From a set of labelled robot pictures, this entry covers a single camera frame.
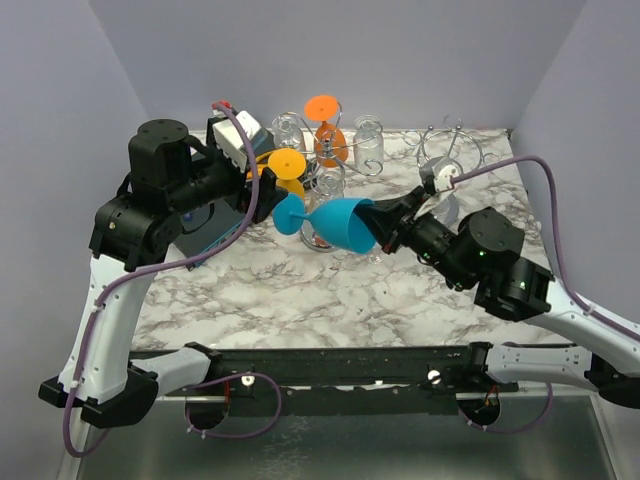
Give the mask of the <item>yellow plastic goblet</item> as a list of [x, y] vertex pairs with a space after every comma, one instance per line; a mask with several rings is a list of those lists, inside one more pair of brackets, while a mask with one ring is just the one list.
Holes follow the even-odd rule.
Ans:
[[267, 166], [276, 175], [277, 186], [305, 200], [305, 190], [300, 177], [306, 172], [307, 163], [299, 151], [291, 148], [277, 149], [269, 156]]

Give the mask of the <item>blue plastic goblet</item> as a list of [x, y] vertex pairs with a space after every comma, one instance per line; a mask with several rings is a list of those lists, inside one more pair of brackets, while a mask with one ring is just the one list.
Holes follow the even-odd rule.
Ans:
[[374, 248], [376, 240], [356, 215], [356, 208], [373, 204], [371, 199], [366, 198], [336, 198], [307, 213], [302, 200], [290, 193], [276, 205], [272, 214], [276, 230], [283, 235], [293, 235], [308, 222], [332, 246], [367, 254]]

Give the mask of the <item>orange plastic goblet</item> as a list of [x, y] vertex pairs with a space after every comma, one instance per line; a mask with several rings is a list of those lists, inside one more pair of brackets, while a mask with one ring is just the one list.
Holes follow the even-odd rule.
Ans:
[[349, 156], [346, 138], [338, 126], [341, 104], [333, 96], [317, 95], [307, 101], [304, 114], [319, 124], [314, 133], [314, 152], [319, 164], [329, 169], [338, 168]]

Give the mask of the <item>clear patterned wine glass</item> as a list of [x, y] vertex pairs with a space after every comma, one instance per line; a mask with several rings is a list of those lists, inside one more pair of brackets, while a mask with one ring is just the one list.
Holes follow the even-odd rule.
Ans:
[[356, 169], [366, 176], [377, 176], [383, 170], [384, 137], [380, 120], [362, 115], [355, 120], [353, 154]]

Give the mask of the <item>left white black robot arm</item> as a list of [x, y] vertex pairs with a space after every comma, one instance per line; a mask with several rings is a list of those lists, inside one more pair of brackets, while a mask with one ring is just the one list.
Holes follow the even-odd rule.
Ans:
[[130, 358], [142, 304], [184, 215], [226, 200], [246, 223], [264, 220], [283, 197], [273, 174], [257, 175], [246, 113], [211, 122], [206, 142], [170, 119], [142, 124], [128, 144], [130, 171], [96, 213], [90, 285], [80, 328], [62, 371], [38, 391], [45, 402], [99, 429], [141, 421], [155, 400], [184, 387], [214, 393], [221, 356], [197, 343], [148, 360]]

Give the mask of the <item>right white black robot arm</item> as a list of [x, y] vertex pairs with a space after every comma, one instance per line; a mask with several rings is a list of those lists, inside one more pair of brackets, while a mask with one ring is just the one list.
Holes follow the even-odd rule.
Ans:
[[429, 213], [418, 215], [420, 196], [359, 205], [356, 216], [386, 254], [411, 250], [456, 291], [473, 290], [474, 303], [501, 320], [524, 322], [565, 338], [563, 344], [477, 344], [479, 357], [464, 362], [460, 379], [480, 392], [491, 384], [557, 383], [598, 393], [627, 408], [639, 406], [637, 329], [626, 320], [597, 321], [592, 308], [570, 298], [563, 282], [521, 254], [525, 234], [487, 207], [467, 215], [452, 232]]

